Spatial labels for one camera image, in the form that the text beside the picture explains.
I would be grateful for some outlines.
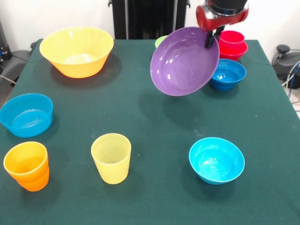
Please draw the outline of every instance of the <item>white wall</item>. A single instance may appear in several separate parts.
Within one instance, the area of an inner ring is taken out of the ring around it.
[[[195,9],[204,0],[190,0],[186,26],[198,26]],[[258,39],[269,59],[278,44],[300,49],[300,0],[271,4],[270,0],[248,0],[246,21],[227,30],[237,30],[246,39]],[[29,49],[30,44],[49,33],[70,26],[97,26],[114,37],[112,6],[108,0],[0,0],[0,21],[12,50]]]
[[[197,26],[195,9],[203,0],[190,0],[185,26]],[[244,22],[227,26],[236,30],[246,39],[258,39],[269,60],[279,44],[300,49],[300,0],[248,0],[249,15]]]
[[[12,51],[51,32],[72,26],[96,26],[114,37],[108,0],[0,0],[0,21]]]

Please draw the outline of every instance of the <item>cup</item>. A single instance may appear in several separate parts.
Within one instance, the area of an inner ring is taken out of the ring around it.
[[[240,49],[243,47],[244,42],[245,37],[243,34],[233,30],[222,31],[219,39],[220,51],[223,52],[232,49]]]
[[[106,134],[97,138],[91,154],[102,180],[108,184],[119,184],[128,175],[131,143],[123,135]]]
[[[28,191],[39,191],[49,181],[48,153],[41,143],[23,142],[14,146],[4,157],[3,165]]]

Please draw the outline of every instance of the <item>purple bowl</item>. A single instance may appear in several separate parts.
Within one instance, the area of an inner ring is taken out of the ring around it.
[[[162,93],[184,96],[203,87],[213,76],[219,61],[216,39],[204,48],[206,33],[199,27],[181,28],[170,34],[152,56],[150,73]]]

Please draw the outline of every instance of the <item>orange cup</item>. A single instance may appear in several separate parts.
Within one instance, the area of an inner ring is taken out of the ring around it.
[[[28,191],[39,191],[49,181],[48,153],[41,143],[23,142],[14,146],[4,157],[3,165]]]

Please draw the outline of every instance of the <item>yellow cup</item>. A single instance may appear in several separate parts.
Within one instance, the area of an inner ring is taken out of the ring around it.
[[[108,184],[119,184],[128,175],[131,154],[130,141],[120,134],[97,138],[91,154],[101,178]]]
[[[4,157],[3,165],[28,191],[39,191],[49,181],[48,153],[41,143],[24,142],[14,146]]]

